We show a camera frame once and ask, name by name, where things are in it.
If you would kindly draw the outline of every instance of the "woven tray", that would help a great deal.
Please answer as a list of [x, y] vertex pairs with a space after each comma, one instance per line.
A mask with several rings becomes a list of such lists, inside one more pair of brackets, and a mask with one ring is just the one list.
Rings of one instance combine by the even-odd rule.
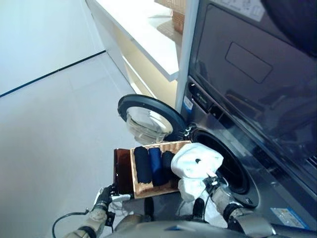
[[[176, 154], [180, 148], [182, 148], [185, 144], [191, 143], [191, 141], [175, 141], [175, 142], [166, 142], [160, 144], [151, 144], [144, 146], [147, 149], [158, 147], [161, 152], [170, 151]], [[144, 197], [152, 197], [156, 195], [171, 193], [178, 191], [178, 181], [175, 179], [171, 179], [168, 183], [162, 186], [153, 186], [153, 183], [138, 183], [137, 179], [137, 170], [135, 166], [135, 158], [134, 158], [134, 148], [130, 150], [130, 158], [131, 158], [131, 170], [132, 170], [132, 183], [133, 183], [133, 192], [134, 198], [144, 198]]]

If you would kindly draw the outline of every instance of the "washing machine door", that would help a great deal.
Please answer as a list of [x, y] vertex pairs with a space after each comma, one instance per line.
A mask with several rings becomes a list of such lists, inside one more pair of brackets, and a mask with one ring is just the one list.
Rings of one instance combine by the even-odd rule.
[[144, 95], [130, 94], [118, 102], [118, 112], [141, 144], [182, 140], [186, 123], [169, 105]]

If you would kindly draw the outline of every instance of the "label sticker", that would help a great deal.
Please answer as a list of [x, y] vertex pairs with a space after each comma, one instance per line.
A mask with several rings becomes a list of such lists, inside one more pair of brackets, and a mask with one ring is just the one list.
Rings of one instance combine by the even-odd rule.
[[295, 211], [288, 208], [271, 208], [271, 211], [279, 218], [279, 220], [286, 226], [297, 227], [302, 229], [309, 229], [309, 226], [295, 213]]
[[241, 15], [251, 18], [255, 21], [261, 21], [264, 15], [264, 7], [260, 0], [212, 0], [213, 2], [224, 6]]
[[183, 104], [185, 106], [185, 109], [190, 113], [193, 109], [194, 104], [186, 96], [184, 96]]

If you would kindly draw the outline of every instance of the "rolled towel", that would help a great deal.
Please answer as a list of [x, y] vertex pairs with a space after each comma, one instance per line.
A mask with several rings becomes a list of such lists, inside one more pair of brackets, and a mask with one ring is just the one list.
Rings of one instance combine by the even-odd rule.
[[172, 172], [170, 167], [174, 155], [175, 154], [170, 151], [165, 151], [162, 153], [163, 174], [168, 180], [171, 178], [178, 178], [178, 176]]
[[136, 147], [134, 157], [138, 182], [150, 183], [152, 181], [152, 170], [148, 150], [142, 146]]
[[152, 168], [152, 178], [154, 186], [161, 186], [168, 182], [168, 179], [163, 174], [163, 165], [161, 152], [159, 148], [149, 149], [151, 168]]

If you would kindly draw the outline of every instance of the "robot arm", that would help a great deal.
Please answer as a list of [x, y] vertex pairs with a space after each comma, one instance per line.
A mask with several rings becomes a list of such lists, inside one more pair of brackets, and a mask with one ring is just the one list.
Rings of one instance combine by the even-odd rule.
[[88, 219], [77, 230], [67, 234], [64, 238], [98, 238], [104, 230], [108, 217], [112, 220], [112, 217], [109, 216], [108, 206], [112, 202], [111, 192], [113, 190], [113, 185], [102, 189]]

